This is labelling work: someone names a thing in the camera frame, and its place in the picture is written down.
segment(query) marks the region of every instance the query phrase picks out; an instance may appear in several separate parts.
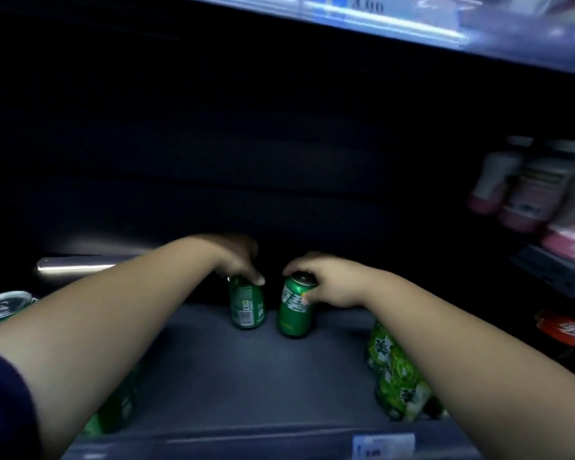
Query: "hand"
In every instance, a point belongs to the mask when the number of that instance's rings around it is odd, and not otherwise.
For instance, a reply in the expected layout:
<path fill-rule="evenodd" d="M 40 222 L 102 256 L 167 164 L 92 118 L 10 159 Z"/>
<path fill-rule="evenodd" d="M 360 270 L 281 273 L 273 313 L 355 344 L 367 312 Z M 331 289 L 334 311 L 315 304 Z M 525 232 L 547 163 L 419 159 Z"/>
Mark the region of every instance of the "hand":
<path fill-rule="evenodd" d="M 365 282 L 372 268 L 336 256 L 309 252 L 292 260 L 283 270 L 284 276 L 296 271 L 315 275 L 319 286 L 302 296 L 302 303 L 325 302 L 348 308 L 364 301 Z"/>
<path fill-rule="evenodd" d="M 216 273 L 228 277 L 241 275 L 255 285 L 264 285 L 264 277 L 252 264 L 257 256 L 257 243 L 248 235 L 197 234 L 191 237 L 204 240 L 213 248 L 218 258 Z"/>

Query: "forearm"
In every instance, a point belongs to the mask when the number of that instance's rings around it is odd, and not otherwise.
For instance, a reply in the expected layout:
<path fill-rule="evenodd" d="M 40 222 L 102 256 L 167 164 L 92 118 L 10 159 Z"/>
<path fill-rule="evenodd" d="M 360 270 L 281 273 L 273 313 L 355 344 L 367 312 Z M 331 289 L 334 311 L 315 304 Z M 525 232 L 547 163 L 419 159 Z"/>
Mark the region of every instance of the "forearm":
<path fill-rule="evenodd" d="M 575 459 L 575 376 L 543 354 L 391 273 L 365 302 L 483 454 Z"/>
<path fill-rule="evenodd" d="M 217 265 L 195 238 L 79 280 L 0 324 L 0 355 L 34 400 L 56 457 L 138 362 L 168 317 Z"/>

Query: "sleeve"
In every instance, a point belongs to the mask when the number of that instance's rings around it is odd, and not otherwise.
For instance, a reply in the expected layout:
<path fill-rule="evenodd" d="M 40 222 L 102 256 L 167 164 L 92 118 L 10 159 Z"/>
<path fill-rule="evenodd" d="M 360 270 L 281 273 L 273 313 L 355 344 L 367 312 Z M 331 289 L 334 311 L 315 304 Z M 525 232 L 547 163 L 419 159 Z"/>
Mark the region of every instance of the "sleeve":
<path fill-rule="evenodd" d="M 0 459 L 39 459 L 36 410 L 26 383 L 0 357 Z"/>

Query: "barcode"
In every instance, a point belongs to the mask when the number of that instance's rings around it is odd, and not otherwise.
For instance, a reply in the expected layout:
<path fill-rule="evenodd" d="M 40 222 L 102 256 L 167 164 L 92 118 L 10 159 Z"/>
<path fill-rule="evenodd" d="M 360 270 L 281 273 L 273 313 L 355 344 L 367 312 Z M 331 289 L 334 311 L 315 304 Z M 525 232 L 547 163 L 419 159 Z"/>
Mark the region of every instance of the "barcode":
<path fill-rule="evenodd" d="M 253 326 L 253 312 L 239 311 L 241 315 L 241 326 Z"/>

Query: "red bottle label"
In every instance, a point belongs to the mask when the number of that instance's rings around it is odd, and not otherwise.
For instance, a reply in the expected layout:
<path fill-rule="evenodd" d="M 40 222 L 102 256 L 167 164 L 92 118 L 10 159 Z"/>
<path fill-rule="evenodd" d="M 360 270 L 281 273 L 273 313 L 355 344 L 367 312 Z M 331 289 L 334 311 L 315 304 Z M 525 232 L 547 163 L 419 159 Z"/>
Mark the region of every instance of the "red bottle label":
<path fill-rule="evenodd" d="M 543 310 L 538 316 L 537 328 L 555 340 L 575 347 L 575 319 Z"/>

